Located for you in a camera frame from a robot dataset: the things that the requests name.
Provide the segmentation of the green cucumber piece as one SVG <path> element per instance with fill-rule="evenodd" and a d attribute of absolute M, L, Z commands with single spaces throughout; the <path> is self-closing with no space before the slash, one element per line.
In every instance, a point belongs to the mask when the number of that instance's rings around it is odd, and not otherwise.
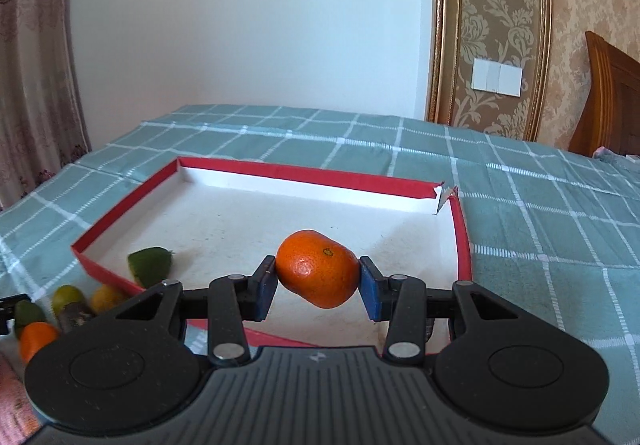
<path fill-rule="evenodd" d="M 148 289 L 168 278 L 172 252 L 162 247 L 144 248 L 130 253 L 127 264 L 137 285 Z"/>
<path fill-rule="evenodd" d="M 28 300 L 21 300 L 15 304 L 14 333 L 17 339 L 21 339 L 24 329 L 33 323 L 47 321 L 47 316 L 42 308 Z"/>

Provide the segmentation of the yellow-brown small fruit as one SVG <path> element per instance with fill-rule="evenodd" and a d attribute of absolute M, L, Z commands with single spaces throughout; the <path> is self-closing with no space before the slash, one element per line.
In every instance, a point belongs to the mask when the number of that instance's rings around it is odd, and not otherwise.
<path fill-rule="evenodd" d="M 96 315 L 100 315 L 114 309 L 128 299 L 128 295 L 122 290 L 110 285 L 102 285 L 93 292 L 90 307 Z"/>

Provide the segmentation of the dark eggplant piece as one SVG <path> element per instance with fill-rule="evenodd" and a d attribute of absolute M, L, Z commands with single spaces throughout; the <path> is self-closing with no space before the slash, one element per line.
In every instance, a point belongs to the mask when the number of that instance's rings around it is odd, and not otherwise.
<path fill-rule="evenodd" d="M 56 315 L 61 331 L 66 335 L 87 324 L 96 317 L 91 307 L 84 302 L 72 302 L 64 305 Z"/>

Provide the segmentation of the teal checked bedsheet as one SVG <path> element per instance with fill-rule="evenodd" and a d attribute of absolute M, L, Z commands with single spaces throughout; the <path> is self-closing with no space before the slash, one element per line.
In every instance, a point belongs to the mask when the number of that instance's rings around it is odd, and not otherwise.
<path fill-rule="evenodd" d="M 47 305 L 94 282 L 73 243 L 179 157 L 420 180 L 456 226 L 460 278 L 593 347 L 610 372 L 596 426 L 639 439 L 639 168 L 536 142 L 321 109 L 189 105 L 48 173 L 1 213 L 1 293 Z"/>

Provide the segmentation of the wooden headboard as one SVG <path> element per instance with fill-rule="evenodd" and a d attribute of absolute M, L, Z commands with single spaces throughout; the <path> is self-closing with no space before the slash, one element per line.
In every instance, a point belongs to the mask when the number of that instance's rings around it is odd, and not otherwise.
<path fill-rule="evenodd" d="M 591 87 L 568 151 L 590 157 L 604 147 L 638 156 L 640 64 L 597 33 L 585 37 Z"/>

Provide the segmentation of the orange mandarin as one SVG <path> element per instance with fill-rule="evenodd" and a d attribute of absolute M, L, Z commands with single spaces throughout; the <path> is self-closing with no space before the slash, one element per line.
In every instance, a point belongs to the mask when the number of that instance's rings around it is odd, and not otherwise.
<path fill-rule="evenodd" d="M 335 309 L 344 304 L 359 286 L 356 255 L 311 229 L 286 237 L 278 248 L 274 266 L 283 287 L 319 309 Z"/>
<path fill-rule="evenodd" d="M 27 364 L 43 347 L 54 342 L 60 332 L 45 321 L 36 321 L 27 325 L 20 338 L 20 354 L 24 364 Z"/>

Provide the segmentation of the green round fruit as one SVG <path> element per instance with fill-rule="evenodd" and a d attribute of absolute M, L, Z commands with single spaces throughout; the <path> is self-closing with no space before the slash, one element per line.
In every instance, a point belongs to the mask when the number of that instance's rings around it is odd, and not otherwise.
<path fill-rule="evenodd" d="M 54 291 L 51 298 L 51 309 L 53 314 L 58 316 L 68 304 L 74 303 L 85 304 L 85 295 L 73 285 L 63 285 Z"/>

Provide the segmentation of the floral beige curtain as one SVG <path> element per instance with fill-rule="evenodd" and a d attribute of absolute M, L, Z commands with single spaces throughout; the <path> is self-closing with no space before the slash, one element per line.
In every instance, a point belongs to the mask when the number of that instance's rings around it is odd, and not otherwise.
<path fill-rule="evenodd" d="M 1 206 L 90 149 L 66 0 L 1 0 Z"/>

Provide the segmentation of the gold wall frame moulding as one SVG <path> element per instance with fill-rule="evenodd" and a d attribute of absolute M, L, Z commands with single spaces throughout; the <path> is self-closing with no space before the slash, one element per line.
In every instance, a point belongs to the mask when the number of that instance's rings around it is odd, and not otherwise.
<path fill-rule="evenodd" d="M 427 121 L 533 142 L 551 46 L 552 0 L 433 0 Z M 475 90 L 473 62 L 522 69 L 513 97 Z"/>

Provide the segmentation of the red shallow cardboard box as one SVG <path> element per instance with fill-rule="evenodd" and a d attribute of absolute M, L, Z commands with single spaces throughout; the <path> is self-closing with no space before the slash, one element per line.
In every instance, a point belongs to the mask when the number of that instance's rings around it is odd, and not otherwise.
<path fill-rule="evenodd" d="M 442 185 L 300 166 L 180 157 L 134 188 L 72 249 L 86 273 L 130 295 L 127 265 L 149 247 L 172 252 L 188 289 L 250 275 L 301 229 L 312 229 L 386 274 L 447 289 L 472 276 L 457 194 Z"/>

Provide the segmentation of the white wall switch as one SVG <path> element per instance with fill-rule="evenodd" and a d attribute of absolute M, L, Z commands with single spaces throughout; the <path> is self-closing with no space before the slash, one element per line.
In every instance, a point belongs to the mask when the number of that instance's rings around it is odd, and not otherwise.
<path fill-rule="evenodd" d="M 472 69 L 472 90 L 512 97 L 521 96 L 523 69 L 510 64 L 475 58 Z"/>

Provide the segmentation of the pink towel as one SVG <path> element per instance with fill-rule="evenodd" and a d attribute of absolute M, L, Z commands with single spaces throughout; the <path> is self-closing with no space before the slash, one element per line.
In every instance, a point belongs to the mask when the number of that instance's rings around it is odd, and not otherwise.
<path fill-rule="evenodd" d="M 35 434 L 41 425 L 32 411 L 23 382 L 1 355 L 0 444 L 17 445 Z"/>

